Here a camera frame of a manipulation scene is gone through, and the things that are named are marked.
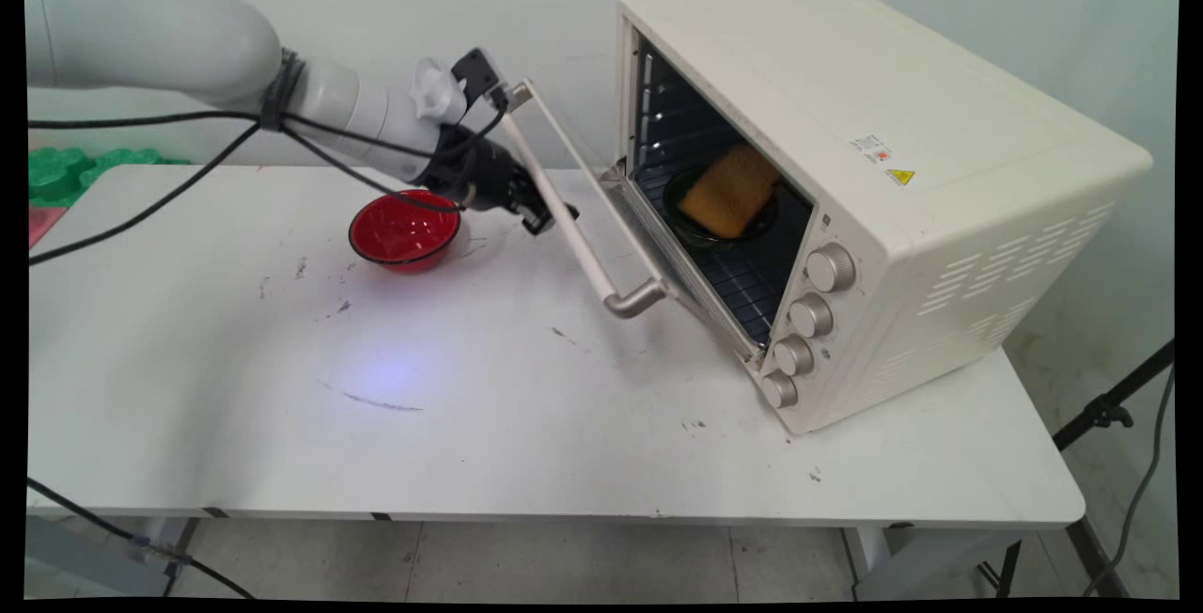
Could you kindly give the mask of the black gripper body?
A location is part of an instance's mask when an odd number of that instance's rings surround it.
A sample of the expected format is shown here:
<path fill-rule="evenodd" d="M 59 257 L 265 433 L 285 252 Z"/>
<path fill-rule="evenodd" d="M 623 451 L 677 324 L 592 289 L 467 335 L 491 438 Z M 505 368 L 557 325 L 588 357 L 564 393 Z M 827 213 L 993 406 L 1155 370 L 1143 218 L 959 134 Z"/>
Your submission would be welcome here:
<path fill-rule="evenodd" d="M 474 212 L 543 212 L 543 198 L 525 163 L 487 138 L 460 154 L 429 159 L 417 185 Z"/>

